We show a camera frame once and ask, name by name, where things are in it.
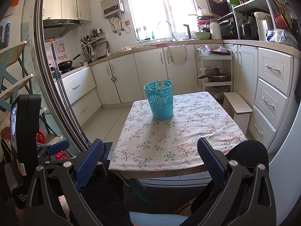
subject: white tablecloth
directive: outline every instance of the white tablecloth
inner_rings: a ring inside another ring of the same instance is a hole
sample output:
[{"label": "white tablecloth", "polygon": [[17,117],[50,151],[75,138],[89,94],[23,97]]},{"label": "white tablecloth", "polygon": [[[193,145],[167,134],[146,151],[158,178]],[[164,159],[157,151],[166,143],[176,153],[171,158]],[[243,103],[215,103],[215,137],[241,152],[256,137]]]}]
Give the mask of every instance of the white tablecloth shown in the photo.
[{"label": "white tablecloth", "polygon": [[174,96],[174,116],[166,121],[153,118],[148,100],[136,101],[109,169],[126,172],[127,176],[128,172],[175,176],[171,171],[191,170],[204,164],[197,151],[200,137],[205,137],[214,149],[224,154],[246,140],[237,124],[208,92]]}]

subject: drawer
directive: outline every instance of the drawer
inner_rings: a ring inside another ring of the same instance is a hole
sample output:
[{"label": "drawer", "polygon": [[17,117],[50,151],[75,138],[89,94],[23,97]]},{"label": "drawer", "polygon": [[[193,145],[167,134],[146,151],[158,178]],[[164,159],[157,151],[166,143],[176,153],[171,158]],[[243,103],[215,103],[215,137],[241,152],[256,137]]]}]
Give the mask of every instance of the drawer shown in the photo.
[{"label": "drawer", "polygon": [[257,141],[264,144],[266,149],[269,148],[276,134],[276,129],[255,105],[250,117],[249,130]]},{"label": "drawer", "polygon": [[100,107],[100,101],[97,97],[96,90],[88,92],[72,104],[74,114],[82,126]]},{"label": "drawer", "polygon": [[288,97],[259,79],[255,105],[278,130],[288,103]]},{"label": "drawer", "polygon": [[70,104],[96,88],[90,67],[62,79]]},{"label": "drawer", "polygon": [[286,96],[290,94],[293,75],[293,56],[285,53],[259,48],[258,75]]}]

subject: countertop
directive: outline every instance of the countertop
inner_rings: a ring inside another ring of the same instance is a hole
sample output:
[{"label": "countertop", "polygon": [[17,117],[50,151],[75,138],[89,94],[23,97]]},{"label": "countertop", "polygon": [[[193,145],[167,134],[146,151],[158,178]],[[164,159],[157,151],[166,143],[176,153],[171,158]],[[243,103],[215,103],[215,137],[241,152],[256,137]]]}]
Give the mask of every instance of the countertop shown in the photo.
[{"label": "countertop", "polygon": [[162,43],[157,43],[156,45],[150,44],[148,46],[135,47],[130,51],[114,53],[110,57],[106,57],[106,58],[97,60],[95,62],[92,62],[92,63],[88,64],[88,66],[92,66],[92,65],[95,65],[95,64],[98,64],[98,63],[101,63],[101,62],[104,62],[104,61],[107,61],[110,59],[114,59],[114,58],[117,58],[120,56],[128,55],[131,53],[141,52],[141,51],[159,48],[159,47],[178,46],[178,45],[183,45],[183,44],[188,45],[188,44],[209,44],[209,43],[241,44],[241,45],[248,45],[248,46],[255,46],[255,47],[263,47],[263,48],[268,48],[268,49],[280,51],[283,53],[287,53],[287,54],[296,56],[297,58],[301,58],[301,52],[299,50],[295,49],[294,47],[282,45],[279,43],[269,42],[269,41],[261,41],[261,40],[185,40],[185,41],[175,41],[175,42],[162,42]]}]

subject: water heater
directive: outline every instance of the water heater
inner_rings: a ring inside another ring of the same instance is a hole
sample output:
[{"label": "water heater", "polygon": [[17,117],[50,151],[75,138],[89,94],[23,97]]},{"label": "water heater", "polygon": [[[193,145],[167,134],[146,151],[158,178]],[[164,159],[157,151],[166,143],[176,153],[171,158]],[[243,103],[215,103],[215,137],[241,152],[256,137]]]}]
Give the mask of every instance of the water heater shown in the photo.
[{"label": "water heater", "polygon": [[112,18],[119,12],[124,13],[122,0],[100,0],[100,4],[105,19]]}]

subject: range hood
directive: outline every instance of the range hood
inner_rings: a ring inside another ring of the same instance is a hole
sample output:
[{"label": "range hood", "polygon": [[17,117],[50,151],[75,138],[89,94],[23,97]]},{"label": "range hood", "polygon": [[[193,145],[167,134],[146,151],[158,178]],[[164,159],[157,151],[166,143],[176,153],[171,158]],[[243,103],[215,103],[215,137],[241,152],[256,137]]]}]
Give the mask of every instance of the range hood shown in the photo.
[{"label": "range hood", "polygon": [[49,40],[63,37],[80,25],[80,21],[76,19],[45,19],[43,20],[44,38]]}]

